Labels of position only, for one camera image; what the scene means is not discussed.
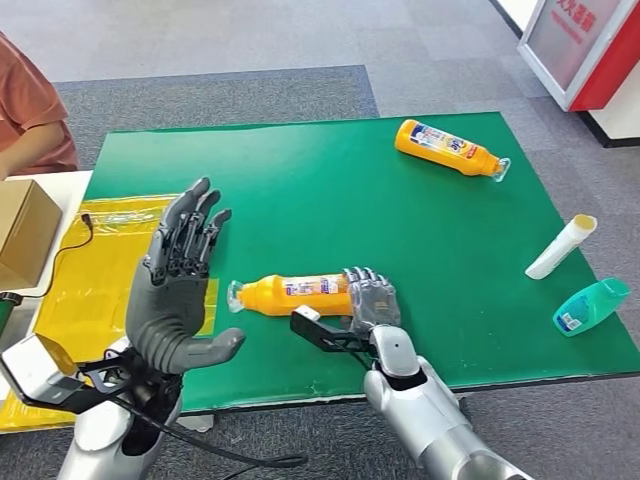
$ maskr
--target small blue bottle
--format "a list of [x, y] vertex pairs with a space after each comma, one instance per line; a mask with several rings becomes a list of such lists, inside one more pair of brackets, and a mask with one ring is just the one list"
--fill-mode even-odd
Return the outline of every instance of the small blue bottle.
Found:
[[580, 290], [558, 308], [553, 323], [568, 337], [593, 328], [614, 313], [629, 295], [622, 280], [609, 277]]

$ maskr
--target green mat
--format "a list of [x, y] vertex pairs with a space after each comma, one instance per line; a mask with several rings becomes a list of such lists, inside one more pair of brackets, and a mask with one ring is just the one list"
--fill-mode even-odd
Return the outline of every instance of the green mat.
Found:
[[[595, 281], [580, 252], [545, 280], [525, 276], [563, 222], [500, 114], [419, 119], [512, 165], [497, 184], [401, 154], [401, 118], [122, 132], [107, 136], [85, 198], [180, 192], [208, 175], [233, 209], [212, 259], [219, 304], [232, 280], [370, 266], [397, 287], [416, 349], [454, 388], [640, 371], [617, 316], [571, 339], [552, 323]], [[287, 318], [219, 308], [216, 330], [229, 326], [245, 344], [188, 373], [186, 411], [362, 393], [361, 366]]]

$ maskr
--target bottle label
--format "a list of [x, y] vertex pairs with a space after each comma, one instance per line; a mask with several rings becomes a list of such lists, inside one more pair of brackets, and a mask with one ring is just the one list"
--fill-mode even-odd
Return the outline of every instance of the bottle label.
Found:
[[566, 332], [571, 332], [582, 325], [582, 322], [577, 318], [574, 318], [568, 313], [565, 313], [562, 316], [558, 315], [556, 321]]
[[474, 143], [422, 123], [414, 127], [411, 139], [422, 147], [452, 152], [466, 158], [472, 158], [478, 150], [478, 146]]
[[285, 281], [287, 295], [317, 295], [346, 293], [346, 282], [341, 275], [325, 275], [318, 277], [291, 277]]

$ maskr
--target yellow bag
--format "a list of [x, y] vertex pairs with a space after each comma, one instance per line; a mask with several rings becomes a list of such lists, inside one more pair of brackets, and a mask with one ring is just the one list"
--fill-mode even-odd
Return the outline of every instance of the yellow bag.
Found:
[[[151, 234], [174, 196], [129, 197], [82, 202], [60, 248], [78, 245], [94, 223], [89, 244], [59, 255], [51, 290], [40, 307], [35, 331], [64, 347], [75, 362], [98, 360], [125, 336], [125, 314], [134, 272], [149, 248]], [[198, 334], [211, 334], [217, 279], [209, 280], [205, 319]], [[0, 411], [0, 431], [47, 428], [72, 423], [66, 412], [26, 407], [11, 393]]]

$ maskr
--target yellow plastic bottle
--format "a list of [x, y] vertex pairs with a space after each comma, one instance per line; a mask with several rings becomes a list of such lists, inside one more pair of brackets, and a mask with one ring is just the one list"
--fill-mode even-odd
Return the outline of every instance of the yellow plastic bottle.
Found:
[[351, 315], [347, 286], [343, 274], [269, 275], [253, 283], [231, 282], [226, 300], [233, 313], [247, 309], [271, 316], [290, 315], [300, 305], [308, 305], [321, 315]]
[[501, 182], [511, 160], [491, 155], [480, 145], [416, 120], [405, 120], [395, 135], [401, 152], [458, 170], [465, 175], [486, 175]]

